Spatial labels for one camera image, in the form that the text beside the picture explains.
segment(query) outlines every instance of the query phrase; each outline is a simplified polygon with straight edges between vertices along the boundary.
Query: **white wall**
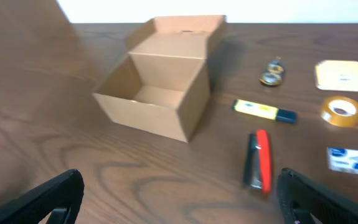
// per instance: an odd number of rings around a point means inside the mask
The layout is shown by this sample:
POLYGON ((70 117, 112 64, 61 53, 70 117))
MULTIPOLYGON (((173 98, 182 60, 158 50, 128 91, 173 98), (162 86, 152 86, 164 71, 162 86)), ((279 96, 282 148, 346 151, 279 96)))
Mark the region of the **white wall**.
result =
POLYGON ((358 0, 58 0, 73 23, 225 14, 229 22, 358 22, 358 0))

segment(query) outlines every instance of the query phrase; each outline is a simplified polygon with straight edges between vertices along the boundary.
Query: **wooden table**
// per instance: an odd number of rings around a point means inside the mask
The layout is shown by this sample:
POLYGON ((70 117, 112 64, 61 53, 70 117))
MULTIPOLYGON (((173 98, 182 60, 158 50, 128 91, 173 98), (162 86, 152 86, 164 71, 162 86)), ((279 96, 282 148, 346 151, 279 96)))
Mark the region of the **wooden table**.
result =
POLYGON ((209 59, 212 97, 189 144, 112 123, 90 93, 136 24, 75 24, 0 46, 0 203, 71 168, 86 189, 77 223, 283 223, 276 194, 241 188, 247 136, 269 132, 275 180, 290 167, 358 202, 358 175, 330 171, 328 146, 358 149, 358 126, 319 117, 321 60, 358 60, 358 24, 230 24, 209 59), (278 88, 258 77, 280 56, 278 88), (296 125, 232 110, 235 99, 296 111, 296 125))

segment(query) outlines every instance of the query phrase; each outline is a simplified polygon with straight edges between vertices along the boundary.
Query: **blue and white box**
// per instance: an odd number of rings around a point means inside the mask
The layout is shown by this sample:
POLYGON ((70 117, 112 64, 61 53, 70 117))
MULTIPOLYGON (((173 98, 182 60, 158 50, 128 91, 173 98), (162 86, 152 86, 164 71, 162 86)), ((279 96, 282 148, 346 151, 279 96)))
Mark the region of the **blue and white box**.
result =
POLYGON ((328 147, 327 152, 331 170, 358 174, 358 150, 328 147))

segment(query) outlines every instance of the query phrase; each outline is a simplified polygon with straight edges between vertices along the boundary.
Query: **masking tape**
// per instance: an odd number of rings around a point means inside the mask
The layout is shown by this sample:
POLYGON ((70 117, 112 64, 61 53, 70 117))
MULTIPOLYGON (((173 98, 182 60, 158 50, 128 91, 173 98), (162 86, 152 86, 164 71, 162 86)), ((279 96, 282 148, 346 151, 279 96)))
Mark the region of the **masking tape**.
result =
POLYGON ((353 127, 358 123, 358 102, 344 96, 327 98, 321 117, 335 126, 353 127))

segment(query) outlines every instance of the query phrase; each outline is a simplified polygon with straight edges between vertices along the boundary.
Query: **red object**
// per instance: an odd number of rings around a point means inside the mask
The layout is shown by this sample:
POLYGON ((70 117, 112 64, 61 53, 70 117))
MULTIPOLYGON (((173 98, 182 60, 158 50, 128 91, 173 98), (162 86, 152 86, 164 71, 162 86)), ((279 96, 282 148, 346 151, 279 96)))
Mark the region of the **red object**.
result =
POLYGON ((270 194, 272 188, 271 181, 271 152, 268 135, 265 130, 256 132, 259 149, 260 175, 261 175, 261 191, 264 194, 270 194))

